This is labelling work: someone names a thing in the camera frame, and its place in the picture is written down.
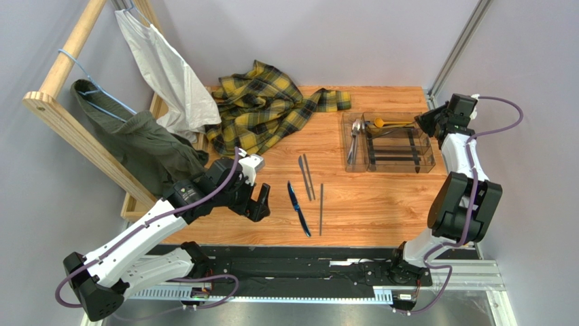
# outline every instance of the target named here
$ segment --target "wooden frame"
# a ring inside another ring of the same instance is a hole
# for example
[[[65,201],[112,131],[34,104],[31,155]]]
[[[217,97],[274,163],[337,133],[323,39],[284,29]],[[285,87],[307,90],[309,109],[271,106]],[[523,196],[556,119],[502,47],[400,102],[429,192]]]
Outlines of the wooden frame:
[[[63,49],[73,57],[79,56],[106,2],[107,0],[89,0],[63,46]],[[134,0],[134,2],[141,13],[162,33],[149,1]],[[130,202],[129,198],[138,200],[145,208],[152,207],[156,198],[56,100],[73,66],[74,62],[68,56],[58,53],[40,89],[27,92],[22,103],[109,178],[126,190],[128,199],[125,200],[123,207]],[[150,108],[155,116],[159,115],[162,104],[162,99],[155,94]],[[136,220],[138,217],[131,217],[130,219]]]

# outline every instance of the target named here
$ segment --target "cable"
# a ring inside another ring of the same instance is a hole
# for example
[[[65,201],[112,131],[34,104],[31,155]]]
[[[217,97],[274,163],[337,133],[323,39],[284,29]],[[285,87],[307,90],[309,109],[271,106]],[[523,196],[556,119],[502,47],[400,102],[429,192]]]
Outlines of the cable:
[[[422,285],[422,284],[421,284],[420,280],[418,280],[418,281],[416,282],[416,291],[414,292],[414,294],[415,294],[415,300],[418,300],[418,295],[420,294],[420,287],[421,287],[421,285]]]
[[[494,97],[494,96],[479,96],[478,99],[480,100],[493,100],[493,101],[499,101],[499,102],[503,102],[509,105],[512,105],[518,112],[519,112],[519,118],[518,120],[506,127],[503,128],[499,128],[499,129],[495,129],[495,130],[489,130],[489,131],[484,131],[484,132],[479,132],[477,134],[473,134],[471,137],[469,137],[466,141],[466,146],[469,147],[470,146],[470,142],[473,139],[476,139],[477,137],[481,137],[481,136],[487,136],[489,134],[496,134],[499,132],[503,132],[505,130],[509,130],[512,129],[516,126],[518,126],[522,121],[523,121],[523,110],[515,103],[506,100],[504,98],[500,98],[500,97]],[[442,284],[442,287],[440,288],[440,291],[438,292],[438,294],[436,295],[436,297],[428,304],[426,305],[424,308],[418,309],[416,311],[410,312],[407,310],[401,310],[400,313],[405,314],[407,316],[410,316],[411,314],[420,314],[422,312],[427,311],[428,309],[430,309],[432,306],[434,306],[434,304],[436,304],[436,302],[438,302],[438,300],[440,299],[440,297],[442,296],[442,294],[444,293],[444,290],[446,289],[446,286],[449,284],[449,281],[451,280],[451,275],[453,273],[453,267],[451,265],[441,265],[441,266],[433,266],[428,262],[428,259],[430,258],[431,255],[433,255],[436,251],[438,251],[439,249],[442,249],[443,247],[453,247],[453,248],[459,248],[462,247],[465,243],[466,243],[466,237],[468,235],[468,227],[470,226],[470,218],[472,216],[472,209],[474,207],[474,199],[476,197],[476,191],[478,188],[478,171],[476,170],[476,166],[474,165],[474,156],[472,154],[472,147],[470,148],[470,150],[468,150],[468,148],[466,149],[466,155],[468,157],[468,162],[471,166],[471,170],[472,170],[472,190],[470,192],[470,200],[468,202],[468,207],[466,210],[466,221],[464,223],[464,228],[462,229],[462,235],[460,240],[457,243],[451,243],[451,242],[445,242],[442,244],[439,244],[438,246],[430,249],[426,255],[424,255],[424,264],[426,265],[426,267],[430,268],[431,270],[441,270],[441,269],[448,269],[449,270],[449,274],[446,276],[446,280],[444,280],[444,284]]]
[[[209,308],[214,308],[217,306],[221,306],[222,304],[224,304],[227,300],[229,300],[230,297],[232,297],[236,292],[237,289],[239,289],[239,279],[235,276],[235,275],[231,275],[231,274],[221,274],[221,275],[215,275],[215,276],[209,276],[209,277],[204,277],[204,278],[174,278],[173,281],[175,282],[186,282],[186,283],[199,283],[199,282],[207,282],[208,280],[217,280],[220,278],[231,278],[233,281],[235,281],[235,287],[233,288],[233,291],[231,291],[231,293],[229,293],[228,295],[226,295],[223,299],[217,301],[217,302],[213,302],[212,304],[207,304],[204,306],[186,306],[185,309],[209,309]],[[132,321],[132,322],[136,322],[136,321],[148,321],[150,319],[154,319],[157,318],[159,316],[162,316],[164,314],[168,314],[170,312],[174,312],[174,311],[178,311],[178,310],[184,310],[183,306],[180,307],[175,307],[175,308],[170,308],[167,309],[165,311],[156,313],[156,314],[152,314],[150,316],[146,316],[146,317],[141,317],[141,318],[135,318],[135,319],[130,319],[130,318],[125,318],[125,317],[121,317],[117,314],[113,314],[112,316],[117,318],[120,321]]]
[[[239,161],[239,148],[235,147],[235,157],[233,159],[233,165],[231,167],[231,171],[229,172],[229,174],[227,175],[227,177],[225,178],[225,180],[221,183],[221,185],[219,185],[219,187],[217,187],[215,190],[213,190],[210,194],[208,194],[207,196],[201,198],[200,200],[197,200],[196,202],[189,204],[187,206],[183,206],[180,209],[174,209],[172,211],[163,213],[163,214],[159,214],[153,218],[151,218],[148,221],[145,221],[143,224],[139,225],[138,227],[136,227],[133,231],[129,232],[127,235],[125,235],[121,240],[119,240],[116,244],[112,245],[108,250],[106,250],[104,252],[104,254],[100,255],[98,259],[95,259],[87,264],[84,264],[83,266],[81,266],[80,268],[78,268],[77,270],[75,270],[74,272],[70,273],[64,280],[62,280],[58,286],[56,287],[56,291],[54,293],[54,297],[56,299],[56,301],[64,307],[67,308],[82,308],[81,304],[71,304],[69,302],[66,302],[65,300],[62,299],[62,297],[60,296],[60,291],[63,289],[63,287],[65,286],[65,284],[67,284],[70,280],[72,280],[73,277],[77,276],[79,273],[89,269],[90,267],[92,267],[93,265],[99,263],[100,261],[102,261],[103,259],[105,259],[106,257],[108,257],[113,251],[115,251],[118,247],[120,247],[121,245],[123,245],[128,239],[132,238],[135,234],[139,233],[142,229],[146,228],[149,226],[149,224],[162,219],[163,217],[167,217],[170,215],[174,215],[177,213],[180,213],[182,211],[186,211],[188,209],[191,209],[195,206],[201,205],[202,203],[212,199],[212,197],[214,197],[217,193],[219,193],[220,191],[223,190],[223,188],[225,188],[225,186],[229,183],[229,181],[231,180],[231,178],[233,178],[233,174],[235,173],[235,170],[237,168],[237,163]]]

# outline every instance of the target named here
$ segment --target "plaid fabric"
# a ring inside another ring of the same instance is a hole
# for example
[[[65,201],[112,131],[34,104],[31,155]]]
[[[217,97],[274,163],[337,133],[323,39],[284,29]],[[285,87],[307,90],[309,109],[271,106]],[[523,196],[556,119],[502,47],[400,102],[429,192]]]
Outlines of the plaid fabric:
[[[314,112],[351,107],[348,92],[322,88],[304,99],[286,74],[257,60],[250,72],[221,77],[220,84],[213,97],[222,123],[205,128],[209,142],[224,156],[233,156],[235,146],[263,154],[302,130]]]

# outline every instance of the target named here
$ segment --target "white cloth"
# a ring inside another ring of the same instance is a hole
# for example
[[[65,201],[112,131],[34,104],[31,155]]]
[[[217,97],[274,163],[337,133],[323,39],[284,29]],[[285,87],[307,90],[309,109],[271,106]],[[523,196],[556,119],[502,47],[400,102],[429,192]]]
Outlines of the white cloth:
[[[204,125],[221,123],[217,104],[159,30],[143,26],[130,12],[115,15],[143,78],[169,107],[157,123],[193,143],[194,132],[205,133]]]

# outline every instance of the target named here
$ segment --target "garment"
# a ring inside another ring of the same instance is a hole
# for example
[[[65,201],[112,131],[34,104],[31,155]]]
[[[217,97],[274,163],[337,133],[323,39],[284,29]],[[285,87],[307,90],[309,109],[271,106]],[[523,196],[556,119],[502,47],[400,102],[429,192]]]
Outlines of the garment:
[[[314,112],[351,107],[350,94],[324,88],[303,98],[292,80],[274,66],[255,61],[253,70],[220,78],[213,92],[222,123],[206,126],[207,139],[225,156],[234,147],[263,154],[283,137],[302,130]]]
[[[71,87],[90,123],[95,137],[153,195],[161,197],[176,181],[197,177],[205,172],[209,155],[196,151],[191,143],[159,126],[149,111],[132,115],[88,80],[77,80]],[[122,122],[94,108],[126,120]]]
[[[143,78],[169,107],[157,123],[192,143],[204,125],[219,124],[215,101],[159,30],[143,26],[130,12],[118,10],[115,15]]]

